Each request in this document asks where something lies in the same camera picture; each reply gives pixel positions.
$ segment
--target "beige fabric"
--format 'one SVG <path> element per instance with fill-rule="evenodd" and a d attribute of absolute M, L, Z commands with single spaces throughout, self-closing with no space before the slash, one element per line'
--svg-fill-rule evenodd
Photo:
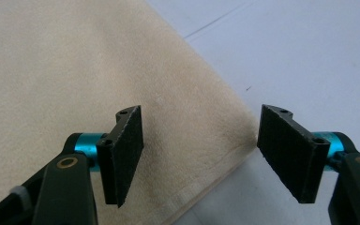
<path fill-rule="evenodd" d="M 100 224 L 170 223 L 255 146 L 256 123 L 142 0 L 0 1 L 0 200 L 73 132 L 142 105 L 145 148 L 123 208 L 92 182 Z"/>

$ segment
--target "white table surface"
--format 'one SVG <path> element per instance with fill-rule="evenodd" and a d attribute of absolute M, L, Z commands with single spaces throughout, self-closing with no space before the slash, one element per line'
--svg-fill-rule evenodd
<path fill-rule="evenodd" d="M 360 1 L 147 1 L 257 117 L 279 106 L 360 150 Z M 299 204 L 256 151 L 175 224 L 330 224 L 337 177 Z"/>

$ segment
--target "beige towel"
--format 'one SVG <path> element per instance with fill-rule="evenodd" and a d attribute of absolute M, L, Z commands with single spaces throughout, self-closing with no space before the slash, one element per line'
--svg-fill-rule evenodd
<path fill-rule="evenodd" d="M 73 132 L 142 105 L 145 148 L 125 205 L 100 224 L 170 223 L 255 146 L 256 122 L 144 1 L 0 1 L 0 200 Z"/>

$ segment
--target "gray surface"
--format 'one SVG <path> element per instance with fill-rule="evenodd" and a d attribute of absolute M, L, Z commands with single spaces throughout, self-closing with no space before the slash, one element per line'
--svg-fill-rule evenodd
<path fill-rule="evenodd" d="M 148 2 L 256 116 L 276 105 L 360 150 L 360 2 Z M 336 179 L 326 172 L 316 203 L 298 204 L 257 151 L 176 224 L 330 224 Z"/>

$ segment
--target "folded cloth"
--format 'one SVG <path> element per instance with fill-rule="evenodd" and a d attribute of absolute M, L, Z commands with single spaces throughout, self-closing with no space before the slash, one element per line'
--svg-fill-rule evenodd
<path fill-rule="evenodd" d="M 100 224 L 173 222 L 255 147 L 243 102 L 144 1 L 0 1 L 0 200 L 133 105 L 145 147 L 120 209 L 92 175 Z"/>

